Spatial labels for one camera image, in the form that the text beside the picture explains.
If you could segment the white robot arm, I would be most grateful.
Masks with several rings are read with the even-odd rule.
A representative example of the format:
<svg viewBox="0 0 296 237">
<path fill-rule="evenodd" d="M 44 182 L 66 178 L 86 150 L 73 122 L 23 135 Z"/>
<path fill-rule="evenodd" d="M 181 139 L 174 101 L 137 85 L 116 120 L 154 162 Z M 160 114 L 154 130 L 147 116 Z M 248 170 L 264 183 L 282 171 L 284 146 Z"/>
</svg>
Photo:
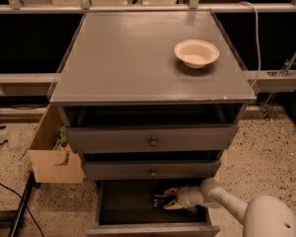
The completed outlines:
<svg viewBox="0 0 296 237">
<path fill-rule="evenodd" d="M 215 179 L 195 187 L 169 188 L 164 195 L 174 197 L 164 205 L 167 210 L 223 206 L 243 225 L 243 237 L 296 237 L 296 215 L 277 197 L 257 196 L 245 202 Z"/>
</svg>

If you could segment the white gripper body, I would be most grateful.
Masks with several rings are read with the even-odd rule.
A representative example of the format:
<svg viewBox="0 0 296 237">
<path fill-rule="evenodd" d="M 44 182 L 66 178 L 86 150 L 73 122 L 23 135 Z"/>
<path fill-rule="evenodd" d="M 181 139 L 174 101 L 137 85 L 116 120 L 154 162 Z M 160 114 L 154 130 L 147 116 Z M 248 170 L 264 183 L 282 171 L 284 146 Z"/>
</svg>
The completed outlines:
<svg viewBox="0 0 296 237">
<path fill-rule="evenodd" d="M 176 205 L 178 209 L 193 207 L 188 195 L 188 187 L 178 188 L 176 194 Z"/>
</svg>

